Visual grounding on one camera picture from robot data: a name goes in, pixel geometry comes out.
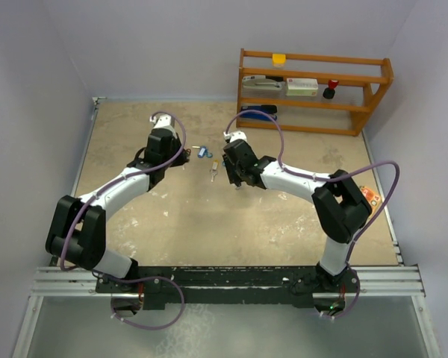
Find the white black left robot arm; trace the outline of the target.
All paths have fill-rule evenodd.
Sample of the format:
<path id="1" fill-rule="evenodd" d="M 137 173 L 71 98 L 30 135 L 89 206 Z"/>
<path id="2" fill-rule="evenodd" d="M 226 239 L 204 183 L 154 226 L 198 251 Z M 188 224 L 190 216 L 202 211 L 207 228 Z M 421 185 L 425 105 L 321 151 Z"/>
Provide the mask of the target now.
<path id="1" fill-rule="evenodd" d="M 108 247 L 107 222 L 130 201 L 154 189 L 168 168 L 187 161 L 175 129 L 154 126 L 146 146 L 113 180 L 79 198 L 65 195 L 58 201 L 46 251 L 78 268 L 113 277 L 121 292 L 133 291 L 139 282 L 138 263 Z"/>

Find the yellow tag key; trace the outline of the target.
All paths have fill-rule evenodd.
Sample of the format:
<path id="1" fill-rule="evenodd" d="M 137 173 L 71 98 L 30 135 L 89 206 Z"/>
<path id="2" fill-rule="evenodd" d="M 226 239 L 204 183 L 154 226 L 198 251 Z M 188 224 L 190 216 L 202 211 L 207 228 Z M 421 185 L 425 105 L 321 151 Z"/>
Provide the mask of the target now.
<path id="1" fill-rule="evenodd" d="M 219 164 L 220 164 L 219 160 L 214 160 L 214 161 L 212 162 L 212 166 L 211 166 L 211 170 L 210 170 L 210 173 L 211 173 L 211 182 L 214 182 L 214 178 L 215 178 L 215 177 L 217 176 L 217 174 L 218 174 Z"/>

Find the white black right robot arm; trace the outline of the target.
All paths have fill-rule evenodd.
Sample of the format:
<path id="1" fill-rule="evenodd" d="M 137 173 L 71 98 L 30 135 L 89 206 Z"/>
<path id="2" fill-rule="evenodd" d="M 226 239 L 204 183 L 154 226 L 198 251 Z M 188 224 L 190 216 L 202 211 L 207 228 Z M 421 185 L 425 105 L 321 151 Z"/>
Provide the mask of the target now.
<path id="1" fill-rule="evenodd" d="M 333 181 L 347 172 L 338 170 L 324 175 L 323 181 L 301 169 L 292 175 L 281 168 L 276 158 L 257 157 L 244 139 L 228 139 L 223 148 L 223 160 L 229 182 L 237 187 L 245 183 L 276 190 L 314 205 L 320 226 L 326 234 L 324 252 L 316 267 L 317 283 L 326 292 L 333 292 L 341 286 L 343 274 L 348 269 L 347 255 L 352 241 L 372 212 L 352 178 Z"/>

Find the blue tag key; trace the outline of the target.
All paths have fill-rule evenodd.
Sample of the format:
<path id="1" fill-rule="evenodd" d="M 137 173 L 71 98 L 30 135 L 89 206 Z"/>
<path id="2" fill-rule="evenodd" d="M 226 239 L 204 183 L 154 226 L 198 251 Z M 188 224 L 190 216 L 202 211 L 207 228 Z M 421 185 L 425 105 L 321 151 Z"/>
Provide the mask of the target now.
<path id="1" fill-rule="evenodd" d="M 207 156 L 207 148 L 205 146 L 193 146 L 194 149 L 197 150 L 197 157 L 203 158 Z"/>

